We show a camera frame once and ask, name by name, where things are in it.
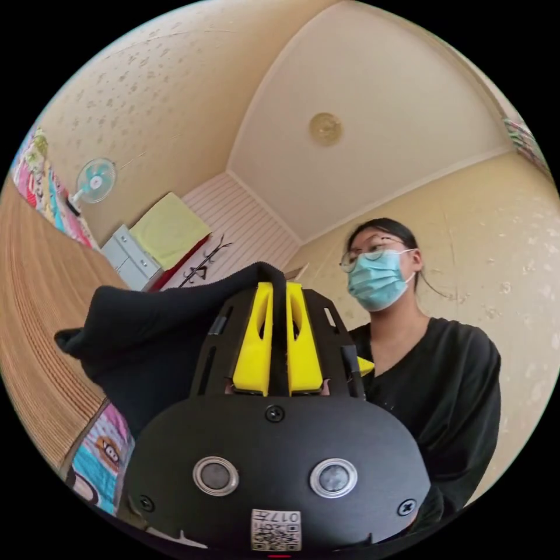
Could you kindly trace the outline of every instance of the qr code sticker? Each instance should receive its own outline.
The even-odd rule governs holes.
[[[251,547],[258,551],[301,550],[301,514],[254,509],[251,514]]]

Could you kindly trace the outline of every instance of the eyeglasses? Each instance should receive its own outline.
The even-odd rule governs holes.
[[[395,245],[397,243],[400,243],[400,241],[397,241],[392,237],[377,237],[375,239],[369,240],[369,243],[364,251],[357,252],[351,250],[344,253],[340,261],[340,268],[342,268],[342,270],[348,274],[352,272],[356,267],[356,261],[358,260],[358,257],[360,255],[363,255],[369,261],[376,261],[383,255],[383,250],[385,249],[385,247]]]

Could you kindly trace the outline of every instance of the screw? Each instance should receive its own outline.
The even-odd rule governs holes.
[[[152,511],[154,511],[156,509],[156,506],[153,504],[153,502],[147,497],[147,496],[140,496],[140,507],[148,513],[152,513]]]
[[[284,420],[284,409],[273,404],[267,408],[264,417],[269,422],[282,422]]]
[[[412,513],[414,510],[416,509],[416,500],[410,499],[410,500],[405,500],[397,509],[397,513],[401,516],[404,517],[406,515],[409,515],[410,513]]]

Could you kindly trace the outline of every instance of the black hair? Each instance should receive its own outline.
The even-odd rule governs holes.
[[[348,237],[348,241],[346,241],[346,251],[349,251],[352,248],[352,243],[356,239],[357,235],[362,233],[366,229],[379,229],[382,232],[390,233],[395,237],[398,237],[402,244],[407,249],[419,249],[418,242],[416,241],[416,237],[414,234],[400,222],[396,220],[392,220],[391,218],[376,218],[374,220],[370,220],[368,222],[364,222],[360,224]],[[438,292],[427,280],[426,276],[424,275],[424,271],[420,270],[420,274],[416,274],[414,276],[414,291],[416,291],[418,287],[418,280],[422,277],[422,280],[426,282],[429,288],[431,288],[434,292],[438,293],[440,296],[446,297],[445,294]]]

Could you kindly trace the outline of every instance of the coat rack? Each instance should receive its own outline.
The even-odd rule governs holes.
[[[185,278],[185,280],[183,280],[181,282],[181,284],[179,284],[179,288],[182,288],[187,282],[189,284],[193,284],[194,283],[194,277],[198,276],[199,278],[202,278],[203,280],[206,280],[206,273],[208,270],[208,265],[212,264],[214,262],[214,257],[216,256],[216,254],[221,251],[222,249],[225,249],[226,247],[230,247],[233,243],[223,243],[223,238],[224,235],[222,235],[222,238],[220,239],[220,242],[218,243],[218,245],[210,252],[210,254],[206,254],[206,252],[203,253],[204,255],[204,260],[197,266],[197,267],[190,267],[190,272],[184,272],[183,273],[183,277]]]

